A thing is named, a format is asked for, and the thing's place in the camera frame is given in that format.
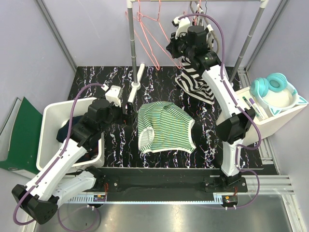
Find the green white striped tank top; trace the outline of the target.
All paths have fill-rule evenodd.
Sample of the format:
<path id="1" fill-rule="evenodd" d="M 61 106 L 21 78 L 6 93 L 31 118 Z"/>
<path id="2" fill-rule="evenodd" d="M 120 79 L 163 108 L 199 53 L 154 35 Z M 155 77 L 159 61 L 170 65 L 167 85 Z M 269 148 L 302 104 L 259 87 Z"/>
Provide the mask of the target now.
<path id="1" fill-rule="evenodd" d="M 143 154 L 170 150 L 191 154 L 196 149 L 191 134 L 195 120 L 172 102 L 143 104 L 137 122 L 138 149 Z"/>

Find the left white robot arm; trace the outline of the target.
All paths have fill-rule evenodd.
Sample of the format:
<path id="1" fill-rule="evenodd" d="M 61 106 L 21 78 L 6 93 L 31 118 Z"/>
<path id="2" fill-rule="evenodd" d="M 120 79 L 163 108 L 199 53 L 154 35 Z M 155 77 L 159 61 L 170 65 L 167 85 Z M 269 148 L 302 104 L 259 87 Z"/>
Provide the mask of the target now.
<path id="1" fill-rule="evenodd" d="M 34 221 L 45 224 L 64 202 L 76 194 L 88 189 L 100 191 L 104 179 L 94 166 L 69 181 L 67 187 L 59 182 L 72 165 L 98 143 L 109 126 L 131 126 L 136 116 L 131 103 L 127 103 L 126 110 L 123 110 L 121 105 L 106 98 L 94 99 L 75 125 L 69 120 L 68 136 L 48 164 L 25 185 L 14 186 L 15 211 L 23 209 Z"/>

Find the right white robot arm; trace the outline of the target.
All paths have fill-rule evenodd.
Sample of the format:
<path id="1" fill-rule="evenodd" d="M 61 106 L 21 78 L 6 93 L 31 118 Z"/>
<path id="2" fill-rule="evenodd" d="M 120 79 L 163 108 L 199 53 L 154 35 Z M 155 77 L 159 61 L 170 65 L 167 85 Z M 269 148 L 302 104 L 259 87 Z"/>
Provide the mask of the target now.
<path id="1" fill-rule="evenodd" d="M 252 108 L 245 108 L 224 74 L 224 61 L 208 49 L 207 30 L 203 26 L 177 26 L 166 49 L 173 58 L 184 58 L 208 84 L 221 107 L 222 120 L 216 134 L 223 142 L 220 175 L 205 182 L 208 191 L 234 191 L 244 184 L 239 167 L 241 145 L 255 118 Z"/>

